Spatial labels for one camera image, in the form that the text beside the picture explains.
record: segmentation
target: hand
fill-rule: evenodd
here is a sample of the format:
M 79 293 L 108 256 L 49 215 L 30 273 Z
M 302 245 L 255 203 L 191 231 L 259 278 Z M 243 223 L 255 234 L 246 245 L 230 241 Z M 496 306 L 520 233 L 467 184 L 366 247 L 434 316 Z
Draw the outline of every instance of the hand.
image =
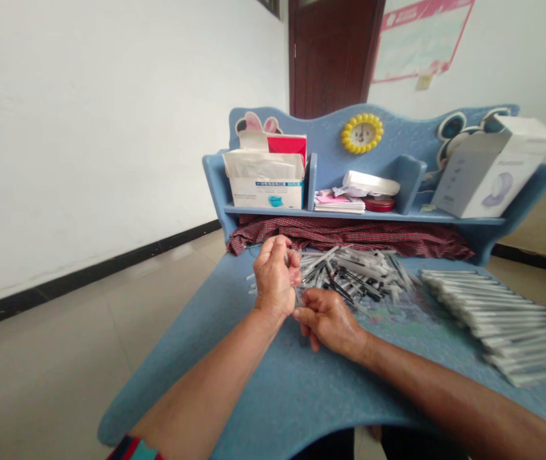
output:
M 262 245 L 254 262 L 258 287 L 255 308 L 280 323 L 294 310 L 296 294 L 293 286 L 300 284 L 300 254 L 288 249 L 290 244 L 283 235 L 273 236 Z
M 305 308 L 292 312 L 300 322 L 300 331 L 309 337 L 311 349 L 318 351 L 325 344 L 335 353 L 353 359 L 367 341 L 361 328 L 339 294 L 311 288 L 302 297 Z

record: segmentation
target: forearm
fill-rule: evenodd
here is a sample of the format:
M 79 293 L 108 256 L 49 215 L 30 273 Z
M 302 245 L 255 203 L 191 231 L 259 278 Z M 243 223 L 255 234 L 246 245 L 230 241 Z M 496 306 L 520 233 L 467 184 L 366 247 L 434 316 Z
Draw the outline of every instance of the forearm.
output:
M 131 431 L 167 459 L 209 458 L 283 319 L 252 310 Z
M 392 384 L 472 458 L 546 458 L 546 421 L 439 364 L 368 334 L 348 356 Z

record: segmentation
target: cardboard box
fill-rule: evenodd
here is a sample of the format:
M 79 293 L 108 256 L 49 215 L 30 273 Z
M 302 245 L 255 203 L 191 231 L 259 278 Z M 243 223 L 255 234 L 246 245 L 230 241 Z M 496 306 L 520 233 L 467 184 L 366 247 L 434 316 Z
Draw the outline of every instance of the cardboard box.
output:
M 494 116 L 505 129 L 476 132 L 455 148 L 432 204 L 457 217 L 499 217 L 546 156 L 546 126 Z
M 303 181 L 230 178 L 230 188 L 237 207 L 279 209 L 303 207 Z
M 238 149 L 224 154 L 233 202 L 242 208 L 302 209 L 305 168 L 300 154 Z

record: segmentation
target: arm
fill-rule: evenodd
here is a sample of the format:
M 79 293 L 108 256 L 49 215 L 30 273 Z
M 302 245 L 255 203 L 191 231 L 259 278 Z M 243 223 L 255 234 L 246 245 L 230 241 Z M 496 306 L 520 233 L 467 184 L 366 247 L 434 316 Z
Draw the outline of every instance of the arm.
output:
M 340 295 L 310 289 L 301 322 L 312 349 L 320 343 L 392 384 L 474 459 L 545 459 L 546 421 L 439 364 L 369 334 Z
M 243 389 L 295 304 L 300 256 L 284 236 L 267 240 L 254 262 L 258 298 L 212 351 L 175 383 L 135 425 L 166 460 L 209 458 Z M 290 267 L 285 256 L 289 255 Z

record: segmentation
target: door frame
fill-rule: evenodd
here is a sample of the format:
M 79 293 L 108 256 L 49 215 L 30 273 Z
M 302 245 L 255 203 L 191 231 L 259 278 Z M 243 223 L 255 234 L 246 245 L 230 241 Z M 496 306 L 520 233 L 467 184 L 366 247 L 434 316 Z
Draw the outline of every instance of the door frame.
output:
M 369 39 L 369 51 L 367 57 L 367 65 L 364 68 L 363 84 L 361 86 L 361 101 L 367 102 L 369 95 L 369 87 L 371 86 L 371 78 L 373 77 L 375 65 L 375 52 L 377 51 L 377 43 L 380 36 L 380 28 L 382 27 L 382 17 L 384 16 L 384 7 L 386 0 L 378 0 L 373 12 L 373 28 Z M 294 116 L 295 99 L 294 99 L 294 75 L 295 75 L 295 57 L 296 57 L 296 37 L 295 37 L 295 14 L 299 9 L 299 0 L 288 0 L 288 67 L 290 71 L 290 115 Z

